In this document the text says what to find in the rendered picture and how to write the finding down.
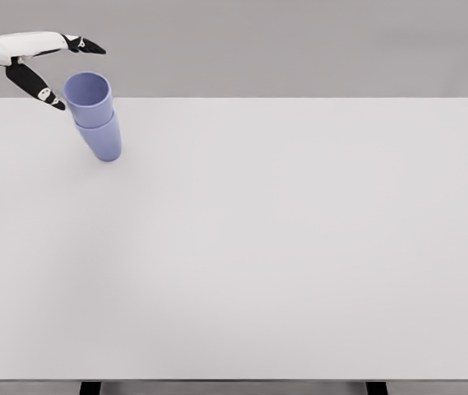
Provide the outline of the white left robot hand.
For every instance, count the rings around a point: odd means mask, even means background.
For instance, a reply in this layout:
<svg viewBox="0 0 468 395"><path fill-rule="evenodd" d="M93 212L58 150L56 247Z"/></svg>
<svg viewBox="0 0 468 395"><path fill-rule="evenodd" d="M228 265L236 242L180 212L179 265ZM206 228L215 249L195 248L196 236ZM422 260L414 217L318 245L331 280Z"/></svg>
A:
<svg viewBox="0 0 468 395"><path fill-rule="evenodd" d="M0 35L0 67L6 78L30 97L64 111L66 105L47 82L26 62L32 58L61 51L104 55L107 51L81 35L54 31L32 31Z"/></svg>

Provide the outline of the lavender plastic cup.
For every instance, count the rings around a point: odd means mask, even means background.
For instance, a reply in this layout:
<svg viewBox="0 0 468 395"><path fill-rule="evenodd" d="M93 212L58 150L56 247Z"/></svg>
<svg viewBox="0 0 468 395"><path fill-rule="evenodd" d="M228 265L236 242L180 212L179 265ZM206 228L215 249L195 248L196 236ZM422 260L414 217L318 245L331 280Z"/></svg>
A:
<svg viewBox="0 0 468 395"><path fill-rule="evenodd" d="M106 77L84 71L63 83L63 96L75 122L84 128L106 124L114 112L113 92Z"/></svg>
<svg viewBox="0 0 468 395"><path fill-rule="evenodd" d="M111 113L111 117L105 123L92 127L75 123L75 127L97 159L113 161L121 156L122 138L115 111Z"/></svg>

